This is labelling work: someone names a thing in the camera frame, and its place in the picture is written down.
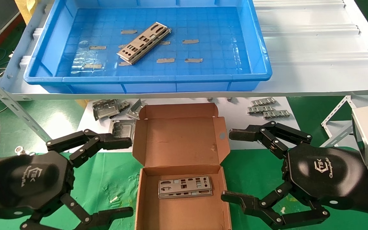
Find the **metal bracket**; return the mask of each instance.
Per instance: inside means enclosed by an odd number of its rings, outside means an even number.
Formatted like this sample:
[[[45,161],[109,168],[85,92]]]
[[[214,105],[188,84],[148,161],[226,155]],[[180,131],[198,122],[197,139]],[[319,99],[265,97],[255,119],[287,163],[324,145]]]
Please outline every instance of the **metal bracket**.
[[[140,110],[147,105],[146,103],[142,102],[140,99],[134,103],[134,105],[131,107],[131,109],[129,111],[127,111],[126,115],[129,118],[133,118],[133,119],[140,119],[139,118],[139,113]]]
[[[274,104],[275,102],[276,101],[275,99],[273,99],[273,97],[267,97],[267,98],[262,98],[262,99],[251,101],[251,105],[252,106],[267,106],[267,105]]]
[[[19,105],[18,102],[13,100],[9,94],[0,88],[0,100],[12,110],[15,115],[25,122],[30,129],[32,129],[42,140],[45,142],[52,138],[45,132],[45,130],[25,111],[25,109]]]
[[[158,187],[160,199],[212,195],[212,185],[209,176],[160,180]]]
[[[247,107],[247,113],[248,114],[258,114],[268,111],[275,111],[272,106],[252,106]]]

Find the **cardboard box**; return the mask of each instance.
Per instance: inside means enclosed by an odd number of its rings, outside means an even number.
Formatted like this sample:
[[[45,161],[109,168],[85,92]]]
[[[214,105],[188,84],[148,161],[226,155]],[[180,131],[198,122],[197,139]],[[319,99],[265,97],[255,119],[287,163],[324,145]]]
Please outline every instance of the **cardboard box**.
[[[140,171],[136,230],[230,230],[219,165],[229,154],[225,120],[214,103],[147,105],[140,110],[133,156]],[[158,198],[158,181],[208,175],[213,195]]]

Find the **robotic hand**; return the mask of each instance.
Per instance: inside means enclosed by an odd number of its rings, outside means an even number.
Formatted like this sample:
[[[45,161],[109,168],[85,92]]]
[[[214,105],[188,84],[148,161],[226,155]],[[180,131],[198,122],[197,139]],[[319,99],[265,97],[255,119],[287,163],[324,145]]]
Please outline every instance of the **robotic hand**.
[[[67,160],[60,152],[81,146]],[[125,149],[130,138],[79,131],[46,143],[43,155],[19,155],[0,158],[0,219],[31,215],[22,230],[59,230],[40,223],[65,204],[79,219],[75,230],[109,229],[115,219],[131,217],[133,209],[117,208],[89,215],[71,196],[75,179],[73,168],[80,167],[100,149]]]
[[[229,138],[260,141],[283,160],[281,170],[285,182],[264,198],[222,192],[221,199],[240,205],[245,215],[261,218],[272,229],[287,229],[322,223],[330,216],[323,205],[368,213],[368,170],[359,152],[313,147],[310,134],[276,122],[232,129]],[[288,149],[278,138],[296,146]],[[311,210],[276,213],[272,207],[288,194]]]

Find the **box flap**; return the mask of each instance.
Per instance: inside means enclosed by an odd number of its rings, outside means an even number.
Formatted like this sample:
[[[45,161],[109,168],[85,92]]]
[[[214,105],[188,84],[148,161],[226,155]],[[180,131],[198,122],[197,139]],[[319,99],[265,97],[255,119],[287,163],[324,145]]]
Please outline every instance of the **box flap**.
[[[222,163],[222,161],[231,151],[229,148],[228,134],[226,133],[225,118],[214,118],[213,121],[215,128],[215,139],[217,140],[218,160],[219,163]]]
[[[139,113],[140,119],[212,117],[218,117],[215,103],[146,105]]]
[[[213,103],[145,106],[139,116],[133,157],[145,168],[219,165],[229,154],[225,119]]]

